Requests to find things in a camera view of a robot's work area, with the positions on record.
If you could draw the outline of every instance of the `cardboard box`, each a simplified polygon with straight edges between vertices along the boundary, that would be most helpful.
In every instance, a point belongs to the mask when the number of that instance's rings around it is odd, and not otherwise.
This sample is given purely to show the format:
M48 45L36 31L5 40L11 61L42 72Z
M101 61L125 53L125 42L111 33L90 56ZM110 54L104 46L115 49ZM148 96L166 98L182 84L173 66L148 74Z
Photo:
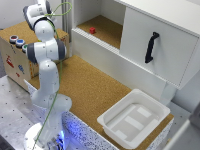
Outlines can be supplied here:
M59 38L67 48L66 58L69 57L69 35L57 29ZM34 64L28 60L26 54L15 45L10 44L9 38L17 35L20 39L24 39L26 44L38 42L33 31L31 31L26 22L19 23L15 26L0 31L0 51L5 67L6 74L28 91L24 79L27 81L38 75L38 64Z

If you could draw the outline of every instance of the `white plastic bin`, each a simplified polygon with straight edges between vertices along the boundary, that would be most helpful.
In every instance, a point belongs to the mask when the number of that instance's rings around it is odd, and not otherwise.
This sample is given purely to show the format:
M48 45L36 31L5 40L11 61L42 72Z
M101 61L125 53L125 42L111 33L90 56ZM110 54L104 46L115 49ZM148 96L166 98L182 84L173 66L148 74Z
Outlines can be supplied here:
M169 113L169 108L135 89L97 120L122 147L135 149Z

